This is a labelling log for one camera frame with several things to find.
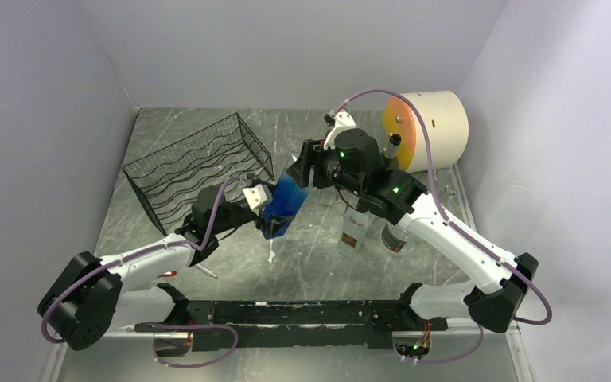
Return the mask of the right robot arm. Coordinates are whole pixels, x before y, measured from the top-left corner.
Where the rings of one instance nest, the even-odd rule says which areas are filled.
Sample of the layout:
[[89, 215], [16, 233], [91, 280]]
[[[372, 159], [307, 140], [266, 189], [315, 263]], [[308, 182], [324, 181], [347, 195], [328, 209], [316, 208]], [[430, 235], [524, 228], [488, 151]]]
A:
[[489, 331], [506, 332], [538, 261], [528, 253], [513, 255], [464, 226], [434, 192], [399, 168], [400, 142], [400, 135], [391, 134], [381, 150], [358, 128], [337, 134], [333, 146], [306, 140], [286, 173], [302, 189], [333, 187], [356, 195], [361, 212], [424, 240], [468, 275], [467, 283], [419, 286], [397, 309], [404, 328], [417, 329], [431, 318], [471, 318]]

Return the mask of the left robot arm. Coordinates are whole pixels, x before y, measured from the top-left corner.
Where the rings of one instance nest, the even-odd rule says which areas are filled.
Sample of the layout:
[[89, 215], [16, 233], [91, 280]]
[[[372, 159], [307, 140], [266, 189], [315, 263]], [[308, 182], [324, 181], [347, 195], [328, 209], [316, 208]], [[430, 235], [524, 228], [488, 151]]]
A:
[[218, 234], [252, 223], [263, 236], [283, 235], [309, 192], [251, 183], [237, 201], [225, 197], [227, 182], [201, 190], [178, 230], [146, 246], [117, 255], [75, 255], [39, 303], [46, 341], [82, 350], [106, 332], [132, 325], [176, 331], [193, 323], [188, 299], [174, 286], [139, 286], [169, 271], [198, 267], [219, 246]]

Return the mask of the blue square bottle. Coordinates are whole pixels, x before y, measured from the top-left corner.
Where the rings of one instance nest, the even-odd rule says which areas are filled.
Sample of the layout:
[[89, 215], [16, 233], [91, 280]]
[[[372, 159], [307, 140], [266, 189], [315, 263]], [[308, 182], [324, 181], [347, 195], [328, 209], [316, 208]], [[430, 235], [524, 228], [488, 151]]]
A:
[[[284, 169], [274, 187], [273, 201], [268, 205], [268, 209], [276, 216], [292, 215], [294, 221], [309, 193], [310, 187], [299, 188]], [[283, 236], [268, 235], [267, 232], [262, 232], [262, 234], [267, 240]]]

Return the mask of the clear square liquor bottle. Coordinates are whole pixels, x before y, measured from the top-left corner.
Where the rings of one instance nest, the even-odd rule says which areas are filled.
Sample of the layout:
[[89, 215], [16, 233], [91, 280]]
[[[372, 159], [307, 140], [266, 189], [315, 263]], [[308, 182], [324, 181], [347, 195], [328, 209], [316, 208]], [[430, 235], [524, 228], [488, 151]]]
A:
[[372, 225], [373, 215], [369, 212], [358, 212], [347, 207], [343, 215], [343, 224], [337, 243], [337, 250], [342, 254], [354, 257]]

